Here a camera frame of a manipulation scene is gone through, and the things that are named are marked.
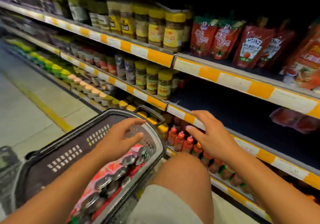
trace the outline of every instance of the floor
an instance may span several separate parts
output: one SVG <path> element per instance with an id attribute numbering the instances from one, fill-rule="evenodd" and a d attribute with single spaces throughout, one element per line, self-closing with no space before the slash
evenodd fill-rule
<path id="1" fill-rule="evenodd" d="M 63 91 L 13 55 L 0 48 L 0 146 L 11 146 L 20 159 L 62 136 L 64 127 L 72 128 L 91 119 L 97 113 Z M 39 108 L 29 98 L 42 106 Z M 47 117 L 43 112 L 51 110 Z M 254 224 L 252 218 L 212 192 L 215 223 Z M 0 208 L 0 220 L 5 214 Z"/>

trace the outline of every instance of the leg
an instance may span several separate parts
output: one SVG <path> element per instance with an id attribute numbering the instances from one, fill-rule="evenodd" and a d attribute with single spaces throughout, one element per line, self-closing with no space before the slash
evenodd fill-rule
<path id="1" fill-rule="evenodd" d="M 214 222 L 210 175 L 199 159 L 187 153 L 178 153 L 161 166 L 153 184 L 176 194 L 203 224 Z"/>

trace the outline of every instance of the person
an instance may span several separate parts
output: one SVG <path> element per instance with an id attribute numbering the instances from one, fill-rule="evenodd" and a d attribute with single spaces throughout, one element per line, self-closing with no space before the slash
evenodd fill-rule
<path id="1" fill-rule="evenodd" d="M 230 165 L 242 177 L 275 224 L 319 223 L 320 207 L 239 147 L 219 120 L 207 111 L 192 111 L 191 114 L 203 123 L 206 133 L 193 126 L 187 126 L 186 130 L 208 154 Z M 125 132 L 134 124 L 145 122 L 130 118 L 113 125 L 90 153 L 2 223 L 65 223 L 93 176 L 108 162 L 123 156 L 143 137 L 143 133 L 137 133 L 124 139 Z M 187 153 L 178 153 L 161 166 L 127 220 L 129 224 L 213 222 L 208 170 L 199 159 Z"/>

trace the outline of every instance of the hand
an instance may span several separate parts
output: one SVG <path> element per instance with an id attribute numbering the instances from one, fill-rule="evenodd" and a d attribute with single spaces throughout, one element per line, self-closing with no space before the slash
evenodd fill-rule
<path id="1" fill-rule="evenodd" d="M 242 151 L 230 133 L 223 127 L 211 113 L 204 110 L 191 111 L 205 126 L 206 133 L 202 133 L 195 127 L 188 125 L 186 130 L 194 137 L 202 148 L 212 157 L 229 162 L 230 159 Z"/>
<path id="2" fill-rule="evenodd" d="M 143 138 L 143 133 L 140 132 L 125 139 L 125 133 L 130 130 L 131 126 L 142 125 L 145 122 L 143 119 L 129 118 L 113 125 L 109 133 L 95 147 L 96 156 L 100 156 L 99 158 L 104 164 L 118 160 Z"/>

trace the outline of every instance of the yellow label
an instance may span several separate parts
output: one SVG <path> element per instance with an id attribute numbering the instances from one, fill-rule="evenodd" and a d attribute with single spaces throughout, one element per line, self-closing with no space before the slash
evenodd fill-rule
<path id="1" fill-rule="evenodd" d="M 120 19 L 118 16 L 109 16 L 111 30 L 121 31 Z"/>
<path id="2" fill-rule="evenodd" d="M 136 32 L 135 20 L 133 18 L 121 18 L 122 33 L 134 34 Z"/>
<path id="3" fill-rule="evenodd" d="M 163 45 L 177 48 L 182 44 L 183 30 L 165 28 Z"/>
<path id="4" fill-rule="evenodd" d="M 139 37 L 148 37 L 149 23 L 146 21 L 136 21 L 136 33 Z"/>
<path id="5" fill-rule="evenodd" d="M 165 27 L 149 24 L 149 40 L 157 43 L 161 43 L 163 41 L 163 36 L 165 34 Z"/>

